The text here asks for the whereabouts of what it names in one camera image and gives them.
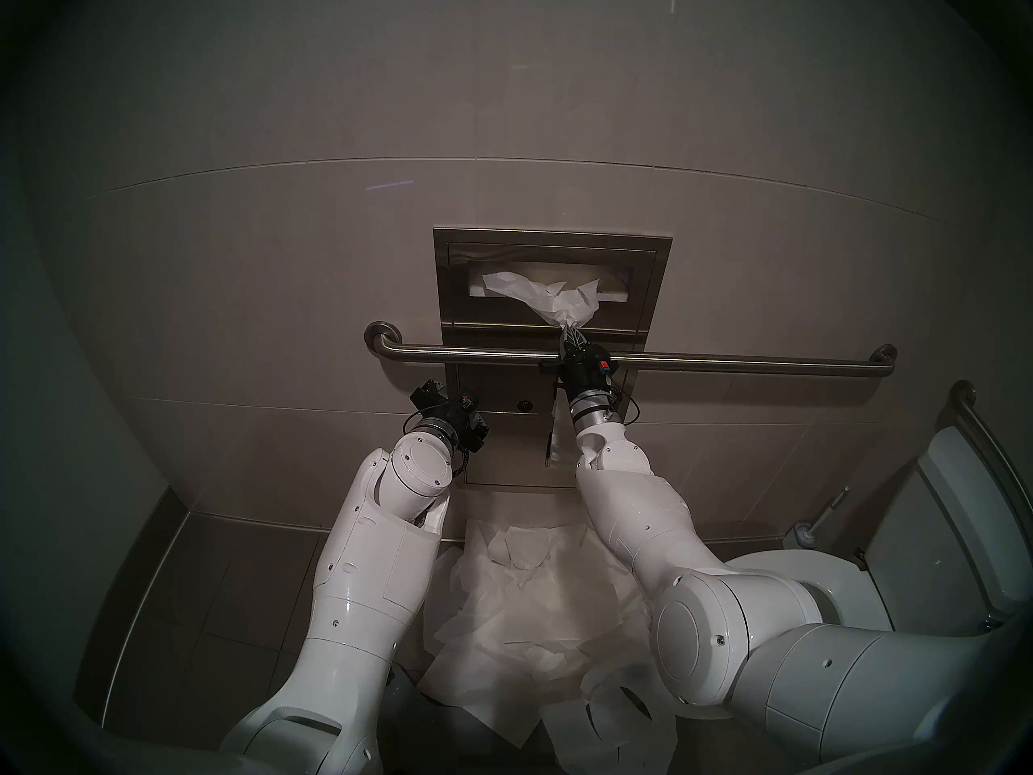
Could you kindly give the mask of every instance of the gray floor tile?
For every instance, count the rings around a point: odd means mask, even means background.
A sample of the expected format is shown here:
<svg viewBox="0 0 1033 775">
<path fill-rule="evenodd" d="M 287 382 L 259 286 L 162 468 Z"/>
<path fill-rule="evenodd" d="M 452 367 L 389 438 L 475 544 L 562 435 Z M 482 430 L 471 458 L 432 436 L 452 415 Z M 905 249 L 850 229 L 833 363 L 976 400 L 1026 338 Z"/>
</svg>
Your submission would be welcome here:
<svg viewBox="0 0 1033 775">
<path fill-rule="evenodd" d="M 772 739 L 738 719 L 678 718 L 678 748 L 667 769 L 679 775 L 791 775 L 796 763 Z"/>
<path fill-rule="evenodd" d="M 316 575 L 316 563 L 318 563 L 323 546 L 326 544 L 326 533 L 320 533 L 316 541 L 316 549 L 312 551 L 312 560 L 309 561 L 309 568 L 305 572 L 305 580 L 298 592 L 298 600 L 294 602 L 290 622 L 287 624 L 287 632 L 283 638 L 282 649 L 285 652 L 300 653 L 302 645 L 305 644 L 305 634 L 309 630 L 309 619 L 312 617 L 312 582 Z"/>
<path fill-rule="evenodd" d="M 191 514 L 144 601 L 142 613 L 200 631 L 232 556 L 239 523 Z"/>
<path fill-rule="evenodd" d="M 318 534 L 306 530 L 233 524 L 232 554 L 205 632 L 279 650 Z"/>
<path fill-rule="evenodd" d="M 142 616 L 119 662 L 104 729 L 117 736 L 175 744 L 173 721 L 196 633 L 184 625 Z"/>
<path fill-rule="evenodd" d="M 277 652 L 202 633 L 176 706 L 176 743 L 216 750 L 230 729 L 265 701 Z"/>
<path fill-rule="evenodd" d="M 416 673 L 427 672 L 433 662 L 434 656 L 424 649 L 424 610 L 420 609 L 402 641 L 398 643 L 395 663 L 412 677 Z"/>
</svg>

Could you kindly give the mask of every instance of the paper towel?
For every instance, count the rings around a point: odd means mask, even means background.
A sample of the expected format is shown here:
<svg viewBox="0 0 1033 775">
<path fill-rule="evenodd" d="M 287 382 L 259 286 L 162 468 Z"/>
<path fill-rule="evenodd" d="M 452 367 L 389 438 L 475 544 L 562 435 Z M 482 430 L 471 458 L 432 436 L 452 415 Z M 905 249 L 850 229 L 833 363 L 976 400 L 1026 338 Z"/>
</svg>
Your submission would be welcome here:
<svg viewBox="0 0 1033 775">
<path fill-rule="evenodd" d="M 442 559 L 424 614 L 437 657 L 421 692 L 518 747 L 543 719 L 567 772 L 666 771 L 672 699 L 650 655 L 649 613 L 594 532 L 470 521 L 462 557 Z"/>
<path fill-rule="evenodd" d="M 557 328 L 580 328 L 599 309 L 598 280 L 563 290 L 566 282 L 544 285 L 515 272 L 484 275 L 484 287 L 526 303 L 541 318 Z"/>
</svg>

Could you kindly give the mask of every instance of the white tile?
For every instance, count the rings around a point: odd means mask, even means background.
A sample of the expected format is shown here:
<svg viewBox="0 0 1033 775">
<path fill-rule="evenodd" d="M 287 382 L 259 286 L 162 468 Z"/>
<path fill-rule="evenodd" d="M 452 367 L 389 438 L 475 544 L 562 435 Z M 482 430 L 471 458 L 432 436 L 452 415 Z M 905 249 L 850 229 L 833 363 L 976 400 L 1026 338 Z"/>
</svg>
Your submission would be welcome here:
<svg viewBox="0 0 1033 775">
<path fill-rule="evenodd" d="M 775 479 L 806 425 L 714 425 L 682 484 L 702 538 L 752 533 L 743 523 Z"/>
<path fill-rule="evenodd" d="M 649 234 L 653 176 L 640 166 L 478 160 L 482 227 Z"/>
<path fill-rule="evenodd" d="M 233 405 L 124 399 L 133 434 L 189 508 L 247 430 L 248 411 Z"/>
<path fill-rule="evenodd" d="M 812 425 L 778 475 L 743 520 L 743 535 L 788 532 L 794 522 L 813 522 L 846 486 L 850 473 L 879 443 L 877 425 Z"/>
<path fill-rule="evenodd" d="M 978 246 L 941 222 L 812 189 L 655 177 L 654 223 L 675 240 L 648 342 L 657 351 L 866 360 L 891 342 L 920 354 Z"/>
<path fill-rule="evenodd" d="M 375 448 L 363 413 L 247 408 L 247 433 L 195 509 L 332 527 L 363 459 Z"/>
<path fill-rule="evenodd" d="M 21 99 L 63 198 L 173 175 L 474 154 L 471 0 L 76 0 Z"/>
<path fill-rule="evenodd" d="M 666 165 L 979 222 L 1013 112 L 940 0 L 678 0 L 661 54 Z"/>
<path fill-rule="evenodd" d="M 477 154 L 652 163 L 669 0 L 476 0 Z"/>
<path fill-rule="evenodd" d="M 49 228 L 44 257 L 116 393 L 408 411 L 412 390 L 443 380 L 443 369 L 381 362 L 363 331 L 386 319 L 407 341 L 441 342 L 432 231 L 472 220 L 471 166 L 361 161 L 177 178 L 70 211 Z"/>
<path fill-rule="evenodd" d="M 650 425 L 636 422 L 627 437 L 641 446 L 653 473 L 679 489 L 710 435 L 708 425 Z"/>
</svg>

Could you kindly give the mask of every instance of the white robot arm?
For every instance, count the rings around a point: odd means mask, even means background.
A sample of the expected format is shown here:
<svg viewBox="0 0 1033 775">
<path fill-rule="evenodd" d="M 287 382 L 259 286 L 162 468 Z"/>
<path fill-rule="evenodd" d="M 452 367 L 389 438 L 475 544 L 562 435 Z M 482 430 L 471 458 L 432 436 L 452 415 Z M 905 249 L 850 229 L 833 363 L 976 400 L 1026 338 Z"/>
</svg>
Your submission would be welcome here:
<svg viewBox="0 0 1033 775">
<path fill-rule="evenodd" d="M 558 370 L 582 453 L 577 487 L 599 537 L 652 608 L 657 670 L 680 713 L 735 715 L 809 764 L 929 733 L 985 637 L 823 624 L 796 581 L 723 564 L 696 535 L 685 501 L 625 437 L 608 354 L 596 345 L 566 352 Z"/>
<path fill-rule="evenodd" d="M 420 414 L 415 428 L 389 454 L 375 450 L 363 461 L 326 539 L 293 672 L 221 750 L 285 772 L 381 772 L 380 699 L 395 648 L 430 583 L 451 459 L 461 452 L 465 466 L 488 432 L 469 396 L 447 401 L 430 380 L 412 399 Z"/>
</svg>

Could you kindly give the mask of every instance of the stainless steel grab bar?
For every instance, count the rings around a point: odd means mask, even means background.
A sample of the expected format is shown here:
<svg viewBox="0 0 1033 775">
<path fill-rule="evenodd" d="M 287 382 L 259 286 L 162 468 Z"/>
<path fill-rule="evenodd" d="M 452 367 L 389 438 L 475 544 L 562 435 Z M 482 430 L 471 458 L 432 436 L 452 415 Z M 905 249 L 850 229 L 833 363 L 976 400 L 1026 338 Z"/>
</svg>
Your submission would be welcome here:
<svg viewBox="0 0 1033 775">
<path fill-rule="evenodd" d="M 366 346 L 388 361 L 407 364 L 504 364 L 537 366 L 557 363 L 559 353 L 544 349 L 495 349 L 406 344 L 398 328 L 374 321 L 364 334 Z M 868 361 L 826 361 L 808 358 L 728 358 L 681 352 L 612 352 L 629 369 L 657 372 L 724 372 L 733 374 L 822 375 L 825 377 L 886 377 L 894 373 L 897 347 L 883 344 Z"/>
<path fill-rule="evenodd" d="M 975 386 L 959 380 L 950 386 L 950 405 L 962 420 L 961 429 L 982 458 L 1019 521 L 1026 544 L 1033 552 L 1033 499 L 1019 470 L 1001 442 L 975 410 Z"/>
</svg>

